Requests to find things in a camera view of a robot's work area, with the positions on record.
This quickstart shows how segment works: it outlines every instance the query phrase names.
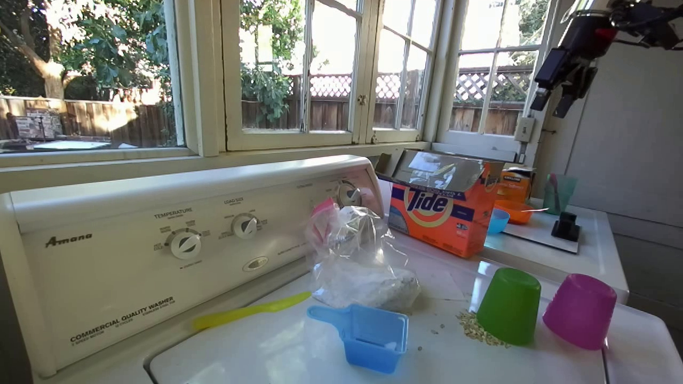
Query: white wall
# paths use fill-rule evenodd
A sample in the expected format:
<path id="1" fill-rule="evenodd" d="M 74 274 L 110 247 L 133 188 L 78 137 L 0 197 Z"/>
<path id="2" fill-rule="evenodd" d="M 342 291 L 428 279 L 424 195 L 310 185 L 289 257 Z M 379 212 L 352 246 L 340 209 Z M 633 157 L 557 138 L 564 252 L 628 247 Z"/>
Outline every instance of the white wall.
<path id="1" fill-rule="evenodd" d="M 633 306 L 683 335 L 683 52 L 612 44 L 582 102 L 549 119 L 535 168 L 610 213 Z"/>

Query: control knob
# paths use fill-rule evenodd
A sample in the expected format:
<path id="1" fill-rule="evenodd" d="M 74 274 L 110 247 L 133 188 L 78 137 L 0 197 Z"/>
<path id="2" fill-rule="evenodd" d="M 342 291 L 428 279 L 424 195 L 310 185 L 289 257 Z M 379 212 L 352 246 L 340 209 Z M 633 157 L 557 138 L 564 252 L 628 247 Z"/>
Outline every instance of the control knob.
<path id="1" fill-rule="evenodd" d="M 178 230 L 169 237 L 166 246 L 176 259 L 190 260 L 201 252 L 201 234 L 192 230 Z"/>
<path id="2" fill-rule="evenodd" d="M 232 234 L 240 240 L 253 240 L 259 232 L 259 217 L 256 215 L 238 215 L 232 220 Z"/>

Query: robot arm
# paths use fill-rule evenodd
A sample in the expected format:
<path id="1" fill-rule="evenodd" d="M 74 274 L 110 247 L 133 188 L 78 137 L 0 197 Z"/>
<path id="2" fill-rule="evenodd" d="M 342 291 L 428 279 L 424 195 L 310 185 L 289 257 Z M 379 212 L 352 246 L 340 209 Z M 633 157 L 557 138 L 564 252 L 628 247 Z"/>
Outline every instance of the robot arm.
<path id="1" fill-rule="evenodd" d="M 551 91 L 561 86 L 553 115 L 564 117 L 590 90 L 598 73 L 596 59 L 608 52 L 619 31 L 640 38 L 630 44 L 680 50 L 682 38 L 671 25 L 677 17 L 683 17 L 683 5 L 667 8 L 652 0 L 576 0 L 559 47 L 551 50 L 535 73 L 531 108 L 542 111 Z"/>

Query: wooden fence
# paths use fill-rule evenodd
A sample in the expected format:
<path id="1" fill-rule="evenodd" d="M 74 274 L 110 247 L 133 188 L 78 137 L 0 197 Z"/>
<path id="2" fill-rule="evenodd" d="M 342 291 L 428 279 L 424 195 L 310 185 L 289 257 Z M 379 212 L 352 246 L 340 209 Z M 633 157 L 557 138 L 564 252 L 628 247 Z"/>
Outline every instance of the wooden fence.
<path id="1" fill-rule="evenodd" d="M 173 108 L 160 104 L 0 98 L 0 138 L 176 146 Z"/>
<path id="2" fill-rule="evenodd" d="M 453 130 L 477 130 L 481 122 L 481 98 L 487 88 L 489 68 L 466 68 L 459 73 L 459 83 L 453 102 Z M 292 98 L 289 111 L 278 127 L 301 127 L 301 95 L 299 76 L 292 76 Z M 417 122 L 421 95 L 421 73 L 379 74 L 379 101 L 374 111 L 375 127 L 394 127 L 399 95 L 404 91 L 401 123 Z M 517 115 L 523 107 L 523 97 L 529 86 L 529 68 L 499 68 L 493 83 L 498 102 L 491 102 L 487 132 L 512 135 Z M 350 104 L 352 74 L 319 74 L 312 80 L 310 122 L 319 130 L 346 130 Z M 243 127 L 259 128 L 259 104 L 243 102 Z M 172 104 L 131 104 L 131 102 L 99 102 L 99 101 L 51 101 L 51 98 L 13 98 L 0 97 L 0 140 L 49 140 L 49 138 L 92 138 L 106 140 L 111 148 L 121 143 L 135 148 L 166 148 L 176 146 L 176 119 Z"/>

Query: white washing machine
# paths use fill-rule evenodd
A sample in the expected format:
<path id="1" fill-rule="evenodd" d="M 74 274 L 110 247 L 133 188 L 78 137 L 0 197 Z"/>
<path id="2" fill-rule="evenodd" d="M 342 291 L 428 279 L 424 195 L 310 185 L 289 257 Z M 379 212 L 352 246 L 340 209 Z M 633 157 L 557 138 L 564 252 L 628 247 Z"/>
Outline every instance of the white washing machine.
<path id="1" fill-rule="evenodd" d="M 529 347 L 464 335 L 487 260 L 398 234 L 422 293 L 394 376 L 350 368 L 312 300 L 194 332 L 190 322 L 312 287 L 303 226 L 323 198 L 382 213 L 357 155 L 10 192 L 0 253 L 34 383 L 683 383 L 665 325 L 617 307 L 607 353 L 555 340 Z M 542 307 L 557 281 L 542 281 Z"/>

